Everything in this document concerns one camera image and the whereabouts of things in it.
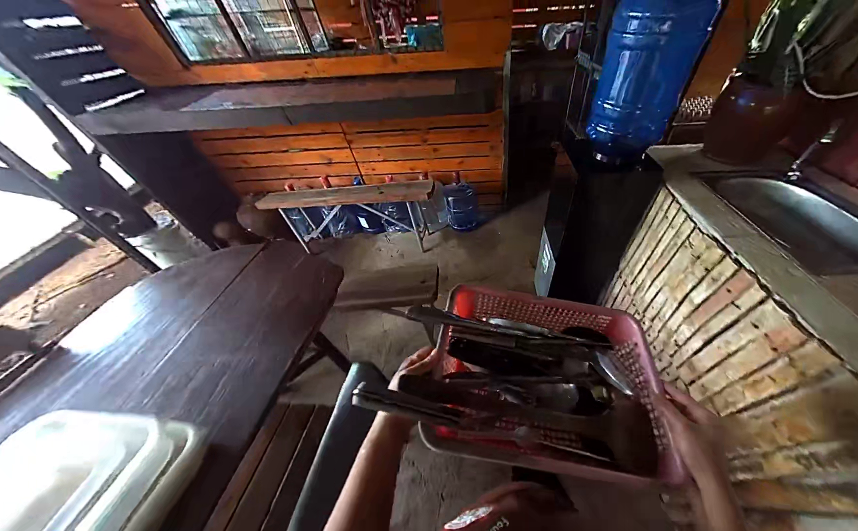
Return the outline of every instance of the stainless steel sink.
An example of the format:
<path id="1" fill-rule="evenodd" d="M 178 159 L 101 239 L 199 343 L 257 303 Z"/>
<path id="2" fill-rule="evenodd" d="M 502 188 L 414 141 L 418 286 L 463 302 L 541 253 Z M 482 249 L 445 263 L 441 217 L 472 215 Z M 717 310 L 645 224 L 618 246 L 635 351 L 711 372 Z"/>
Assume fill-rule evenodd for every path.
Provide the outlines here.
<path id="1" fill-rule="evenodd" d="M 836 198 L 824 198 L 811 183 L 752 175 L 701 177 L 809 272 L 858 273 L 858 208 L 844 201 L 836 206 Z"/>

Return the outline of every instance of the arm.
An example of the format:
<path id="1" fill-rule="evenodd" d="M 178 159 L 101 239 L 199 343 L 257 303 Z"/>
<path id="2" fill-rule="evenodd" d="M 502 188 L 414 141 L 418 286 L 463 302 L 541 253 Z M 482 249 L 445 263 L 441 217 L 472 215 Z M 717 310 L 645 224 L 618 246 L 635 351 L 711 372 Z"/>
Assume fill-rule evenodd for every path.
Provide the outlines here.
<path id="1" fill-rule="evenodd" d="M 429 347 L 419 350 L 402 362 L 389 388 L 396 389 L 402 374 L 429 371 L 440 358 Z M 402 449 L 414 424 L 409 418 L 377 413 L 324 531 L 389 529 Z"/>
<path id="2" fill-rule="evenodd" d="M 730 484 L 718 416 L 675 387 L 666 383 L 665 388 L 671 401 L 653 395 L 653 402 L 694 480 L 688 497 L 698 529 L 745 531 L 741 507 Z"/>

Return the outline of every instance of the dark wooden table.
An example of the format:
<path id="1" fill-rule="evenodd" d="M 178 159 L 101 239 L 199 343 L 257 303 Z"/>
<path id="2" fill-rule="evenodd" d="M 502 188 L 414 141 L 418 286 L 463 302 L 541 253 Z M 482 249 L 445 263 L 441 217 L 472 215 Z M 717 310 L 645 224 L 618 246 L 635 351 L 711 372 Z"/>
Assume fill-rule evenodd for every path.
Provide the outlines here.
<path id="1" fill-rule="evenodd" d="M 165 269 L 108 300 L 0 396 L 0 442 L 57 409 L 192 422 L 209 449 L 163 528 L 202 529 L 342 277 L 281 241 Z"/>

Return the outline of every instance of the metal window grille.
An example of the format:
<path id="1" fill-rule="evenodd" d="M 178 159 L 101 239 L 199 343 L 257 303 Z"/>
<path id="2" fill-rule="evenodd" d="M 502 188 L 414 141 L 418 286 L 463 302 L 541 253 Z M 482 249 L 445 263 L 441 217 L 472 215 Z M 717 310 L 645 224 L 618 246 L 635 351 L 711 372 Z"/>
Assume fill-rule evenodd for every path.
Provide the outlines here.
<path id="1" fill-rule="evenodd" d="M 328 50 L 313 0 L 149 0 L 149 5 L 190 62 Z"/>

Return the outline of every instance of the utensil basket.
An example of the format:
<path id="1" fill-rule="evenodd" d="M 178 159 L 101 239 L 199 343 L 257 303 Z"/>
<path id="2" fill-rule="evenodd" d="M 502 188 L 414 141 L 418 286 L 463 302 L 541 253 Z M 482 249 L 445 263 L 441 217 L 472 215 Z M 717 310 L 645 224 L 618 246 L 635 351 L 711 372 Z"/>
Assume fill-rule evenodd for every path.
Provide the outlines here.
<path id="1" fill-rule="evenodd" d="M 589 465 L 575 459 L 563 459 L 555 454 L 523 449 L 512 441 L 494 441 L 472 438 L 459 439 L 444 427 L 420 422 L 420 435 L 425 444 L 436 452 L 447 452 L 477 459 L 497 461 L 546 472 L 575 475 L 589 479 L 631 484 L 637 487 L 660 482 L 671 486 L 682 484 L 687 477 L 684 464 L 671 445 L 664 421 L 652 406 L 651 393 L 664 393 L 661 379 L 638 321 L 629 314 L 579 302 L 570 302 L 544 296 L 500 291 L 481 286 L 460 284 L 449 293 L 446 309 L 464 318 L 483 320 L 503 318 L 530 323 L 561 332 L 569 327 L 585 327 L 603 333 L 612 343 L 612 354 L 625 368 L 635 396 L 648 411 L 653 434 L 658 446 L 658 470 L 654 476 L 636 475 L 621 470 Z M 449 344 L 449 327 L 442 328 L 437 347 L 444 353 Z M 458 359 L 444 354 L 436 376 L 469 370 Z M 510 430 L 511 420 L 506 419 L 503 429 Z M 574 434 L 557 430 L 544 431 L 546 441 L 569 444 Z"/>

